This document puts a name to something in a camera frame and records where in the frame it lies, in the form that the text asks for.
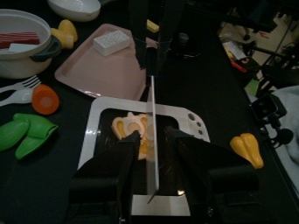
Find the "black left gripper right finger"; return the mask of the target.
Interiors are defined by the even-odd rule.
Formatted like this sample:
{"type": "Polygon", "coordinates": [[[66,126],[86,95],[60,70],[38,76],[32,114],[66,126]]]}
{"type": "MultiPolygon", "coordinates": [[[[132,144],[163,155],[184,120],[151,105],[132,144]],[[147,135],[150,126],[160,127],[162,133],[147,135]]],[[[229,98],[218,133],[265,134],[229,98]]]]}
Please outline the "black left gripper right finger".
{"type": "Polygon", "coordinates": [[[259,200],[253,164],[235,152],[183,131],[164,129],[182,178],[191,224],[274,224],[259,200]]]}

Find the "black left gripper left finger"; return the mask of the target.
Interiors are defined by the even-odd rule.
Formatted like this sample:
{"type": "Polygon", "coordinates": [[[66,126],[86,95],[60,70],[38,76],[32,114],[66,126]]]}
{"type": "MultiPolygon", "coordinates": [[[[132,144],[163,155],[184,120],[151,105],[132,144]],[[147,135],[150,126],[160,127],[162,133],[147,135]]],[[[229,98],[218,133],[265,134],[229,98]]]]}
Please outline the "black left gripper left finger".
{"type": "Polygon", "coordinates": [[[135,131],[76,171],[70,224],[130,224],[140,136],[135,131]]]}

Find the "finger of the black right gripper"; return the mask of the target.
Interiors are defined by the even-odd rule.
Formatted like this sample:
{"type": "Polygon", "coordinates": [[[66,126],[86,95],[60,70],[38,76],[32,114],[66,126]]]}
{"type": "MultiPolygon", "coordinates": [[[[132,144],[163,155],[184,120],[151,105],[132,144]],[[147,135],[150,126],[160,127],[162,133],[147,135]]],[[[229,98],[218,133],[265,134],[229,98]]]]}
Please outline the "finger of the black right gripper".
{"type": "Polygon", "coordinates": [[[146,68],[146,52],[147,52],[146,48],[147,43],[139,38],[135,38],[135,57],[142,69],[146,68]]]}
{"type": "Polygon", "coordinates": [[[171,41],[158,41],[158,68],[162,68],[167,57],[171,41]]]}

